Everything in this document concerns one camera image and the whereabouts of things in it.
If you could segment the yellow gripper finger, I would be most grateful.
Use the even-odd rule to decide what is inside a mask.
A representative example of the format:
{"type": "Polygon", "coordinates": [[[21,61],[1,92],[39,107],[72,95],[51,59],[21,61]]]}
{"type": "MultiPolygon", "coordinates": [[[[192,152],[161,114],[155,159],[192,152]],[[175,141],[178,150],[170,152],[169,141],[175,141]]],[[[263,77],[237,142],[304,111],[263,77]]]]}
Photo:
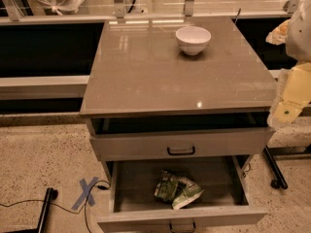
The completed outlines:
{"type": "Polygon", "coordinates": [[[275,46],[284,44],[286,42],[289,22],[287,19],[269,32],[265,38],[265,42],[275,46]]]}
{"type": "Polygon", "coordinates": [[[272,128],[288,126],[311,102],[311,63],[299,62],[292,69],[282,69],[277,82],[276,97],[267,123],[272,128]]]}

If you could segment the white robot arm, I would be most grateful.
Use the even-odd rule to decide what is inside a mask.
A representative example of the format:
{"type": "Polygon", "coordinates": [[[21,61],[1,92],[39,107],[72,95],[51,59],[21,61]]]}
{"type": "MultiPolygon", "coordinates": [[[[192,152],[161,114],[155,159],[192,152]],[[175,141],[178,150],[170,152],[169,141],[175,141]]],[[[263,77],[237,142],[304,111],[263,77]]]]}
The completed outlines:
{"type": "Polygon", "coordinates": [[[273,29],[265,41],[276,46],[284,44],[287,56],[297,61],[290,70],[280,71],[267,119],[270,127],[285,127],[311,102],[311,3],[301,3],[292,17],[273,29]]]}

